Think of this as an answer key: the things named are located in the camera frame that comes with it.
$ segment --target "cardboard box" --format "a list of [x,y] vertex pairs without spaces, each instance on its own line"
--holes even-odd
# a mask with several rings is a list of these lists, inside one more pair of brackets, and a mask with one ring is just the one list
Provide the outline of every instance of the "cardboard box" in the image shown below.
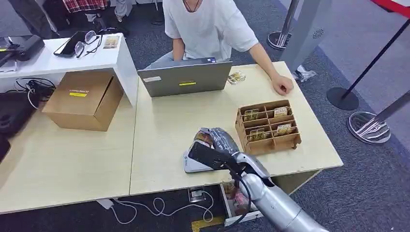
[[[275,116],[275,109],[280,107],[288,109],[287,115]],[[246,112],[249,111],[254,113],[251,116],[247,115]],[[292,132],[279,134],[278,127],[288,124],[290,124]],[[297,145],[302,142],[288,100],[271,101],[239,108],[236,114],[235,129],[244,152],[251,155],[290,148],[296,149]]]
[[61,128],[107,131],[122,94],[111,72],[68,72],[43,113]]

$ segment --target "white t-shirt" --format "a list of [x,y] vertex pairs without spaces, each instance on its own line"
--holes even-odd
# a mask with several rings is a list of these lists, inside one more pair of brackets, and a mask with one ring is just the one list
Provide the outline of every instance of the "white t-shirt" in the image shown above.
[[232,47],[245,52],[258,43],[233,0],[203,0],[193,13],[187,11],[183,0],[163,0],[163,8],[165,33],[182,38],[185,58],[228,60]]

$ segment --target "laptop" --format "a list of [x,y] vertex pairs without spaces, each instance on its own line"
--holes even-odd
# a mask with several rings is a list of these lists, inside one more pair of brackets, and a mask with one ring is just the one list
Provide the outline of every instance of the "laptop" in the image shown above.
[[189,59],[154,63],[150,69],[138,70],[138,75],[151,97],[162,97],[222,90],[231,67],[232,61]]

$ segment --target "silver robotic arm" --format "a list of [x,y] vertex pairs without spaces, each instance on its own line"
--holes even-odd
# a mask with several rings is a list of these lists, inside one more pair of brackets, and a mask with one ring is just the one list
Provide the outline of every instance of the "silver robotic arm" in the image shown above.
[[327,232],[311,218],[292,198],[270,180],[268,171],[253,156],[236,152],[237,163],[247,164],[239,182],[241,192],[248,196],[259,211],[281,232]]
[[228,169],[232,178],[239,181],[241,192],[281,232],[327,231],[272,182],[269,172],[254,156],[240,152],[223,129],[201,128],[186,158],[210,170]]

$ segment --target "person's arm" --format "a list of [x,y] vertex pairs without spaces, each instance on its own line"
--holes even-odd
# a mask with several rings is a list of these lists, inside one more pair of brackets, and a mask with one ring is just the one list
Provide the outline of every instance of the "person's arm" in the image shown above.
[[272,61],[260,43],[255,44],[249,49],[249,53],[256,63],[268,74],[272,81],[272,87],[280,95],[288,94],[293,89],[291,79],[279,75]]
[[185,44],[181,38],[172,39],[172,55],[175,61],[182,60],[185,53]]

